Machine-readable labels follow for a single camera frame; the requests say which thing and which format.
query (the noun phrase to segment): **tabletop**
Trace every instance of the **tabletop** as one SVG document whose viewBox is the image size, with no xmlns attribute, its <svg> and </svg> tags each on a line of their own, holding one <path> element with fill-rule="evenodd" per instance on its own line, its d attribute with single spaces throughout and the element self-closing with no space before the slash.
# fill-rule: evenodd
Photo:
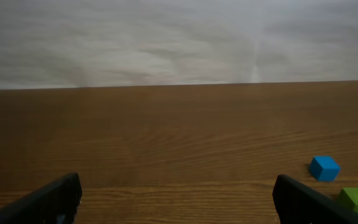
<svg viewBox="0 0 358 224">
<path fill-rule="evenodd" d="M 0 207 L 67 172 L 77 223 L 279 223 L 278 174 L 358 187 L 358 82 L 1 91 Z"/>
</svg>

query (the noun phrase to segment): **brown wooden surface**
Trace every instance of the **brown wooden surface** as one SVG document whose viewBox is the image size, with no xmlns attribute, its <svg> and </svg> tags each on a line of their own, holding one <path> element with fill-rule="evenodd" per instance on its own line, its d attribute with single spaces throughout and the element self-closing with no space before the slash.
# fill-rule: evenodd
<svg viewBox="0 0 358 224">
<path fill-rule="evenodd" d="M 358 187 L 358 82 L 1 91 L 0 207 L 72 171 L 77 223 L 279 223 L 278 174 Z"/>
</svg>

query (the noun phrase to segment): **wood grain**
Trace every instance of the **wood grain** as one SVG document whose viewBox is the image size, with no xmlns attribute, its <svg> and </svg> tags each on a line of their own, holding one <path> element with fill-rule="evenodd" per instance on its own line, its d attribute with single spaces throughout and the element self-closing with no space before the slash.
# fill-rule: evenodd
<svg viewBox="0 0 358 224">
<path fill-rule="evenodd" d="M 279 223 L 278 174 L 358 187 L 358 82 L 1 91 L 0 207 L 72 171 L 77 223 Z"/>
</svg>

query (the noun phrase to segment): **black object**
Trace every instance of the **black object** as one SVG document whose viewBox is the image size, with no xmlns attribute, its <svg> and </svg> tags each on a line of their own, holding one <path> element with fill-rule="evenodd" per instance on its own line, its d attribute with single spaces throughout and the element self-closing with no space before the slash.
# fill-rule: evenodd
<svg viewBox="0 0 358 224">
<path fill-rule="evenodd" d="M 73 223 L 81 196 L 78 174 L 67 174 L 1 208 L 0 224 Z"/>
<path fill-rule="evenodd" d="M 287 175 L 279 175 L 273 200 L 281 224 L 358 224 L 358 213 Z"/>
</svg>

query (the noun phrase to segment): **white paper sheet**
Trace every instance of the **white paper sheet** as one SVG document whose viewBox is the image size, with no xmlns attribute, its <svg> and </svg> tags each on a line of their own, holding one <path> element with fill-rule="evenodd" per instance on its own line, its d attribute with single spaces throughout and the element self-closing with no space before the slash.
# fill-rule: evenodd
<svg viewBox="0 0 358 224">
<path fill-rule="evenodd" d="M 331 80 L 356 0 L 0 0 L 0 89 Z"/>
</svg>

